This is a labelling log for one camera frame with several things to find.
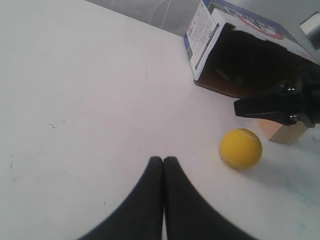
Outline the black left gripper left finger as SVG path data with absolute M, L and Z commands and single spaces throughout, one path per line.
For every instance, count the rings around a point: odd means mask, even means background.
M 125 200 L 81 239 L 160 240 L 163 216 L 163 160 L 152 156 Z

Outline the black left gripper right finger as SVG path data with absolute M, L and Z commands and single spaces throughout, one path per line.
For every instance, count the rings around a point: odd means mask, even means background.
M 253 240 L 199 194 L 175 156 L 163 160 L 164 212 L 169 240 Z

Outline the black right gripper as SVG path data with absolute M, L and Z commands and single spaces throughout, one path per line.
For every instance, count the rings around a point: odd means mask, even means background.
M 235 115 L 281 125 L 294 125 L 300 120 L 307 128 L 314 128 L 320 123 L 320 67 L 304 68 L 299 81 L 301 84 L 296 86 L 284 83 L 236 100 Z

